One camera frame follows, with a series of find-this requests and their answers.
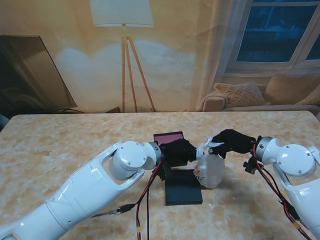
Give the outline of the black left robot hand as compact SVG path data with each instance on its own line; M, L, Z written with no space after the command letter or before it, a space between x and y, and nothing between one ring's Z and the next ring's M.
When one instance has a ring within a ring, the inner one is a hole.
M169 168L186 166L197 158L197 148L186 139L161 144L160 149Z

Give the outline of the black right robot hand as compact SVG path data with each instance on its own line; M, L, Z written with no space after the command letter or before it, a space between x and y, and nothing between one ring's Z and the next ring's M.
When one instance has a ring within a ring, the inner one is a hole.
M233 129L225 129L211 140L212 143L222 143L219 146L212 147L208 150L210 155L219 155L225 159L228 152L239 154L249 153L256 143L254 137L242 134Z

